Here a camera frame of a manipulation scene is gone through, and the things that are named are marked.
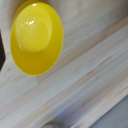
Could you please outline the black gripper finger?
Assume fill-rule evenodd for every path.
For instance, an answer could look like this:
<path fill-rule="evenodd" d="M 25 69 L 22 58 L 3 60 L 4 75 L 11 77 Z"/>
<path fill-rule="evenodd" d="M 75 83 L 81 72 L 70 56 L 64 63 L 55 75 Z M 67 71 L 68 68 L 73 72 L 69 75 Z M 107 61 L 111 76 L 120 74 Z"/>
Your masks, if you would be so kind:
<path fill-rule="evenodd" d="M 3 67 L 3 65 L 4 65 L 5 60 L 6 60 L 5 51 L 4 51 L 2 36 L 1 36 L 1 33 L 0 33 L 0 71 Z"/>

